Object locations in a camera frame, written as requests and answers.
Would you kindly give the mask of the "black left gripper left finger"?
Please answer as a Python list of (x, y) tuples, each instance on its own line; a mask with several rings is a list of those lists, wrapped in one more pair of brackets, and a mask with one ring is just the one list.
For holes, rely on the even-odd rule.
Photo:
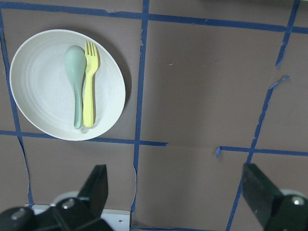
[(77, 196), (64, 198), (40, 214), (12, 207), (0, 214), (2, 231), (107, 231), (101, 218), (108, 197), (106, 165), (96, 165)]

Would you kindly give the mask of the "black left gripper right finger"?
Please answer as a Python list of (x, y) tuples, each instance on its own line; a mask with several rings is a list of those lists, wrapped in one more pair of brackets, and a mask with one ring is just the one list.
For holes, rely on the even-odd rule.
[(242, 195), (265, 231), (306, 231), (308, 198), (279, 189), (255, 164), (244, 164)]

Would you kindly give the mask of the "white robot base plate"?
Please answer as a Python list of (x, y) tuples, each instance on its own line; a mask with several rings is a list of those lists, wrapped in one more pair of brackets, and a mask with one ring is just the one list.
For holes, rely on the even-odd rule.
[[(38, 215), (45, 212), (50, 206), (37, 204), (29, 206), (29, 204), (25, 204), (25, 207), (31, 208), (34, 214)], [(105, 220), (114, 231), (129, 231), (130, 214), (131, 212), (126, 210), (104, 209), (101, 218)]]

